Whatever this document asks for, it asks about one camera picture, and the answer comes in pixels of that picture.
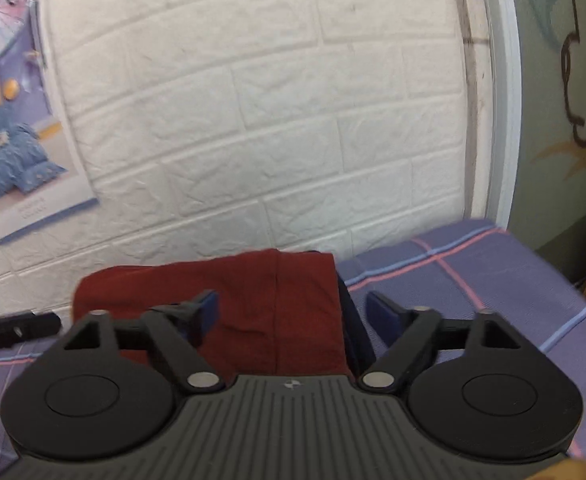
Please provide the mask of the cartoon wall decoration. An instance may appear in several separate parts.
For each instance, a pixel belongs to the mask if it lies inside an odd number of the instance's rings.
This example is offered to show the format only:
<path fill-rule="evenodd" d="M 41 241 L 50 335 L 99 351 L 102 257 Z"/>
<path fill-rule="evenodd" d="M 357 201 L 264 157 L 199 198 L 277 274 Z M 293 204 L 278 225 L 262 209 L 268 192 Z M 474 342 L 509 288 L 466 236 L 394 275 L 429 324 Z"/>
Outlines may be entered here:
<path fill-rule="evenodd" d="M 514 0 L 522 125 L 509 229 L 571 282 L 586 278 L 586 0 Z"/>

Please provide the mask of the purple plaid bed sheet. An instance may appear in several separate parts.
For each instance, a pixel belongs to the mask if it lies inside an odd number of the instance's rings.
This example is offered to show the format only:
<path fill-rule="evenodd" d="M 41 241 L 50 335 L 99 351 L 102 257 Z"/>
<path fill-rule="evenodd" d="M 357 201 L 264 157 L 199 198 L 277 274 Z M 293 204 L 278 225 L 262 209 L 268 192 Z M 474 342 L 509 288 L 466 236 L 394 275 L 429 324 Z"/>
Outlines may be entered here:
<path fill-rule="evenodd" d="M 92 310 L 0 350 L 0 479 L 586 479 L 586 298 L 562 274 L 487 220 L 334 262 L 376 360 L 369 292 L 442 315 L 406 390 L 238 374 L 179 392 L 147 310 Z"/>

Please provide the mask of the folded dark navy pants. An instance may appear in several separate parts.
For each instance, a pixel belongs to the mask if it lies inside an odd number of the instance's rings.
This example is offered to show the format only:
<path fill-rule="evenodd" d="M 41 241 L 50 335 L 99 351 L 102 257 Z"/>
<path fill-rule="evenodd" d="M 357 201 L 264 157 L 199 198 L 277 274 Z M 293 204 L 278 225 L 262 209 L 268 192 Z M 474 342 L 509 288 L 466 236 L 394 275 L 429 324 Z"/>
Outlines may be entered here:
<path fill-rule="evenodd" d="M 358 379 L 374 364 L 376 356 L 366 326 L 340 274 L 336 274 L 336 280 L 342 311 L 346 362 L 352 376 Z"/>

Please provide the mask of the white door frame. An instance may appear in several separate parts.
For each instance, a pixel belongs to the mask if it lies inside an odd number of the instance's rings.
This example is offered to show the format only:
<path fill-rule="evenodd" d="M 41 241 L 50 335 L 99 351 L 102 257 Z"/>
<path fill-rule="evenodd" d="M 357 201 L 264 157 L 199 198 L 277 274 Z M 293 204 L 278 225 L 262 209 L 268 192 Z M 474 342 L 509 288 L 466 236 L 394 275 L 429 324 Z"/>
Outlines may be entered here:
<path fill-rule="evenodd" d="M 464 214 L 505 229 L 522 131 L 522 54 L 514 0 L 456 0 L 466 83 Z"/>

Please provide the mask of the red pants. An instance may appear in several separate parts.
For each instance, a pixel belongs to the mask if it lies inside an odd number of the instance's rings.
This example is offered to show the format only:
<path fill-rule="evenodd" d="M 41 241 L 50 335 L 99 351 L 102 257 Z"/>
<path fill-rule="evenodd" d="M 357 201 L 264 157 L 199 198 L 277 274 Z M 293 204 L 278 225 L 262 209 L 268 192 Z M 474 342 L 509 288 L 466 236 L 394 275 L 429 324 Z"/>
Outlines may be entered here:
<path fill-rule="evenodd" d="M 217 293 L 218 318 L 198 349 L 225 380 L 238 374 L 345 375 L 334 258 L 266 249 L 164 266 L 112 266 L 83 278 L 72 315 L 137 318 L 151 307 Z"/>

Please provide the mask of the bedding poster on wall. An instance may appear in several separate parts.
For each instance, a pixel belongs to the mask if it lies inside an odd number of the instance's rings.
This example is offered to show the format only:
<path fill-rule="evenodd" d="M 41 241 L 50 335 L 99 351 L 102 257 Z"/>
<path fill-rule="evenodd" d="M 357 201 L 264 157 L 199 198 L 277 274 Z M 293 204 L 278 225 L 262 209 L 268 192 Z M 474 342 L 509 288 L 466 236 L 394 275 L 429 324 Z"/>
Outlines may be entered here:
<path fill-rule="evenodd" d="M 46 76 L 37 14 L 29 12 L 0 56 L 0 244 L 96 203 Z"/>

